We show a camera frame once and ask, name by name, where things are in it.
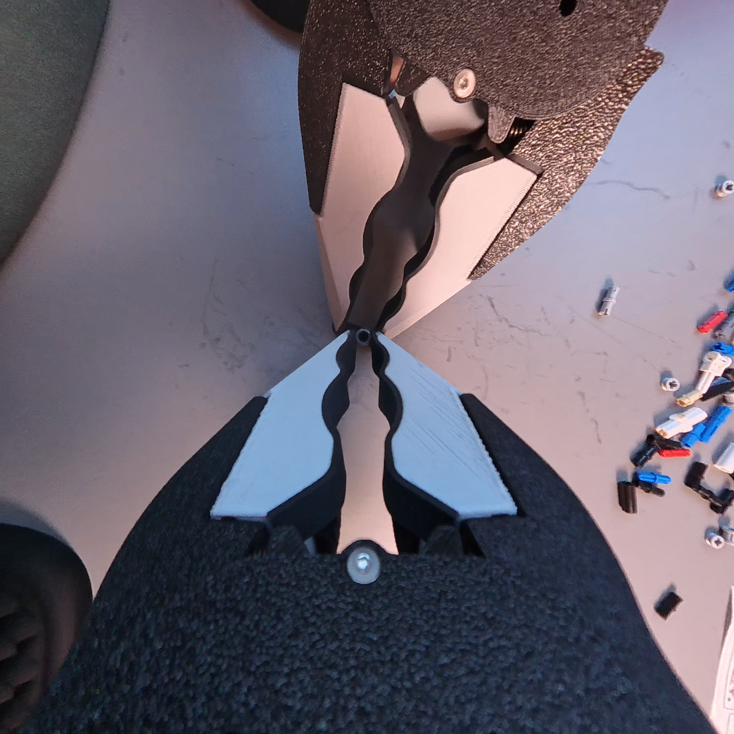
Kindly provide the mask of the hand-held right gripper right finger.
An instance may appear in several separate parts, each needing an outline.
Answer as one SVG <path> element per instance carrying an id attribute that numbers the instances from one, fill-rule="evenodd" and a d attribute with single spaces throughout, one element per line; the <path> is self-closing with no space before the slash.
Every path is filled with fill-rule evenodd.
<path id="1" fill-rule="evenodd" d="M 516 515 L 461 392 L 384 335 L 372 340 L 385 441 L 383 496 L 393 517 Z"/>

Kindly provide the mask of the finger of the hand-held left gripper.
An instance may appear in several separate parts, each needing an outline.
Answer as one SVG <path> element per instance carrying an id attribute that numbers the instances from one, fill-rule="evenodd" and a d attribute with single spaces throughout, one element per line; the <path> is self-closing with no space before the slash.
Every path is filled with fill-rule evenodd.
<path id="1" fill-rule="evenodd" d="M 437 200 L 427 257 L 407 281 L 402 306 L 383 328 L 386 336 L 397 336 L 469 284 L 537 176 L 520 164 L 471 164 L 450 177 Z"/>
<path id="2" fill-rule="evenodd" d="M 363 233 L 372 210 L 399 179 L 408 127 L 394 98 L 343 83 L 320 214 L 318 246 L 333 326 L 350 305 L 349 285 L 364 261 Z"/>

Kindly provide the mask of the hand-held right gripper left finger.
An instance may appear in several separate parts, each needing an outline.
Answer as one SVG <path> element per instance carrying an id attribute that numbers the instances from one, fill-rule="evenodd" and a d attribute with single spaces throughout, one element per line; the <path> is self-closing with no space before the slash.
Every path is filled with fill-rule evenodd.
<path id="1" fill-rule="evenodd" d="M 264 519 L 331 464 L 334 439 L 322 402 L 341 372 L 336 357 L 348 333 L 337 337 L 266 395 L 266 404 L 222 485 L 213 519 Z"/>

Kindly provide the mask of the pile of small brick pieces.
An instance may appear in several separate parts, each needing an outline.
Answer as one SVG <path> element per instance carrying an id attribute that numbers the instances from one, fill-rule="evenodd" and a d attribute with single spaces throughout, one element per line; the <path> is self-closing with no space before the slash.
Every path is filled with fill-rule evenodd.
<path id="1" fill-rule="evenodd" d="M 694 514 L 713 515 L 702 542 L 732 548 L 732 238 L 716 234 L 674 237 L 673 265 L 654 264 L 664 282 L 638 289 L 630 304 L 664 346 L 651 345 L 660 397 L 645 418 L 647 435 L 603 482 L 607 504 L 634 517 L 641 495 L 696 497 Z"/>

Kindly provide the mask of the person's torso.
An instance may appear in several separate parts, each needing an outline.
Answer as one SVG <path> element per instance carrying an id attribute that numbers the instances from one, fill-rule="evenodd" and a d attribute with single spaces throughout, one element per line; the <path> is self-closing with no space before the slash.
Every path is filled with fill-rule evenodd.
<path id="1" fill-rule="evenodd" d="M 1 2 L 1 261 L 60 168 L 108 8 L 108 1 Z"/>

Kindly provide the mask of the sticker sheet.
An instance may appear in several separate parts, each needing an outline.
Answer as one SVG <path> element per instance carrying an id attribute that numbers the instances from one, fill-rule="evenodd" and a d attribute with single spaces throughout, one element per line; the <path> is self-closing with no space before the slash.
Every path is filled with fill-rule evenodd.
<path id="1" fill-rule="evenodd" d="M 711 722 L 717 732 L 733 733 L 733 587 L 730 590 L 727 625 L 716 675 Z"/>

